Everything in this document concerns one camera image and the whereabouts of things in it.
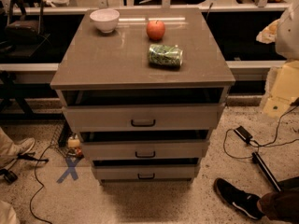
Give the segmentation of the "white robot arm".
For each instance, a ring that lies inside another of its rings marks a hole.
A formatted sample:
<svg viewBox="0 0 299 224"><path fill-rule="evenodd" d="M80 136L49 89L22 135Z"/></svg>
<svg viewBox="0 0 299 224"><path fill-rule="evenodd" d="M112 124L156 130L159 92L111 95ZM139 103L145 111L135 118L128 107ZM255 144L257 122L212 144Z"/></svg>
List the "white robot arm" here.
<svg viewBox="0 0 299 224"><path fill-rule="evenodd" d="M299 2L292 2L279 19L258 33L256 40L274 42L276 53L286 59L268 74L269 91L263 105L265 114L278 118L299 98Z"/></svg>

